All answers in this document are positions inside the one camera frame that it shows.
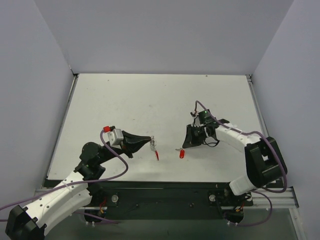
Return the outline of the metal key holder red handle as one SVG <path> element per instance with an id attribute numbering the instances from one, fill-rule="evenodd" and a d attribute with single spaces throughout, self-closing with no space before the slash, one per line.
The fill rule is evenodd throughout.
<path id="1" fill-rule="evenodd" d="M 149 147 L 150 147 L 150 150 L 154 153 L 156 160 L 159 161 L 160 158 L 159 158 L 159 153 L 157 151 L 156 146 L 157 146 L 157 143 L 155 141 L 155 137 L 151 136 L 150 137 L 150 142 L 149 142 Z"/>

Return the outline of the small key red cap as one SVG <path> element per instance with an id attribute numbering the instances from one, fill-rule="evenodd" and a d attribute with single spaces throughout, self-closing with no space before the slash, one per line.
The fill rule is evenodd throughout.
<path id="1" fill-rule="evenodd" d="M 179 158 L 183 159 L 185 157 L 185 150 L 183 148 L 176 148 L 177 152 L 179 152 Z"/>

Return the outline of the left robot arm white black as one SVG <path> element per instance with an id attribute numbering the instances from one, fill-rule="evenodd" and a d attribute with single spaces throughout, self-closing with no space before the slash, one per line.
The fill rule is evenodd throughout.
<path id="1" fill-rule="evenodd" d="M 100 134 L 107 134 L 108 141 L 102 140 L 102 144 L 86 143 L 82 147 L 79 164 L 57 186 L 39 194 L 35 200 L 27 200 L 25 206 L 10 204 L 12 209 L 5 234 L 11 240 L 43 240 L 58 223 L 79 208 L 100 204 L 103 194 L 94 185 L 102 182 L 101 176 L 106 170 L 102 164 L 119 158 L 125 165 L 124 172 L 110 178 L 117 179 L 129 170 L 121 155 L 132 158 L 134 153 L 154 139 L 152 136 L 130 134 L 114 126 L 103 128 Z"/>

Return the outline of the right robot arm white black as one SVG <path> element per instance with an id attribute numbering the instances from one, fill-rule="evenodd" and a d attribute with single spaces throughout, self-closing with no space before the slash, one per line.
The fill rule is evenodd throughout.
<path id="1" fill-rule="evenodd" d="M 288 169 L 276 140 L 260 132 L 242 132 L 228 120 L 214 119 L 209 110 L 191 112 L 193 122 L 186 126 L 184 149 L 205 145 L 208 138 L 224 142 L 244 154 L 245 175 L 232 180 L 227 189 L 241 196 L 284 178 Z"/>

